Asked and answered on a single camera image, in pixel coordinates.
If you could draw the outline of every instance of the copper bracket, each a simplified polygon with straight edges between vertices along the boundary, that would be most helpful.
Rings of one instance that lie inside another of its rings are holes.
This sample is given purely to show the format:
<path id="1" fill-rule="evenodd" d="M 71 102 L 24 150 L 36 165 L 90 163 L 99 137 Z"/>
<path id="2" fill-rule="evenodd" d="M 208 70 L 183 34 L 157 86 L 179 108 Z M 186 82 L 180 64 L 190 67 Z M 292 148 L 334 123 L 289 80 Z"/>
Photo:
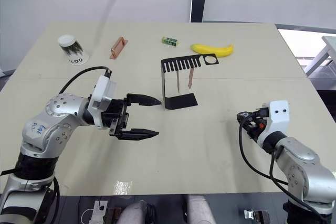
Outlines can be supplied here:
<path id="1" fill-rule="evenodd" d="M 120 37 L 115 44 L 113 45 L 113 47 L 111 48 L 111 55 L 110 55 L 110 59 L 116 59 L 118 57 L 118 55 L 121 53 L 122 49 L 125 47 L 125 45 L 127 44 L 128 40 L 125 40 L 123 37 Z"/>

